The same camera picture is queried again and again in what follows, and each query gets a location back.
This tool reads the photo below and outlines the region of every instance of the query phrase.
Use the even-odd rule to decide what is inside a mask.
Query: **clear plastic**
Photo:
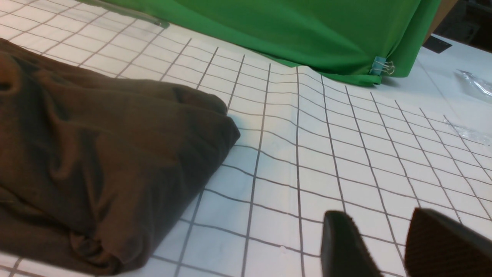
[[[465,92],[477,99],[492,103],[492,82],[485,81],[475,76],[470,72],[458,70],[461,73],[461,77],[472,87],[472,89],[466,89]]]
[[[492,135],[490,134],[482,133],[477,130],[467,128],[465,126],[456,125],[447,120],[444,120],[444,123],[448,124],[449,128],[453,128],[458,133],[458,135],[460,135],[460,137],[464,139],[476,141],[486,146],[490,146],[492,144]]]

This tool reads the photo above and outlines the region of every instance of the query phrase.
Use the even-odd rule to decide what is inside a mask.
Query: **brown cloth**
[[[226,112],[0,39],[0,251],[95,275],[145,265],[239,138]]]

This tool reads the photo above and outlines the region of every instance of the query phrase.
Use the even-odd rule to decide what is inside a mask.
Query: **textured surface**
[[[0,0],[0,10],[3,38],[108,76],[215,94],[240,128],[224,165],[148,265],[125,276],[319,277],[328,209],[354,218],[387,276],[406,274],[414,207],[492,237],[491,154],[442,115],[75,1]],[[7,254],[0,267],[82,276]]]
[[[490,276],[492,243],[428,209],[416,209],[405,267],[413,277]]]

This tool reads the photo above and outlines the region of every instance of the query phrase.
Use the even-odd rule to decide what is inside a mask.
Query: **dark brown object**
[[[323,223],[323,277],[381,276],[347,214],[329,210]],[[405,267],[412,277],[490,277],[492,242],[435,210],[416,208],[406,241]]]
[[[429,49],[432,52],[435,52],[437,54],[442,53],[444,50],[448,49],[452,45],[440,40],[434,36],[430,36],[427,41],[424,43],[423,47]]]
[[[415,209],[405,267],[413,277],[490,277],[492,242],[431,209]]]
[[[226,110],[0,39],[0,250],[96,275],[143,266],[239,138]]]

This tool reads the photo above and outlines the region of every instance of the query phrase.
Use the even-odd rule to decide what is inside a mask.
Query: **clear plastic sheet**
[[[492,103],[492,82],[480,79],[470,72],[458,71],[460,72],[460,76],[472,87],[470,90],[465,90],[468,95]]]
[[[453,128],[460,137],[464,139],[469,139],[478,143],[481,143],[486,146],[490,146],[492,144],[492,135],[487,133],[482,133],[474,129],[470,129],[465,126],[456,125],[447,120],[444,120],[444,123],[449,125],[449,128]]]

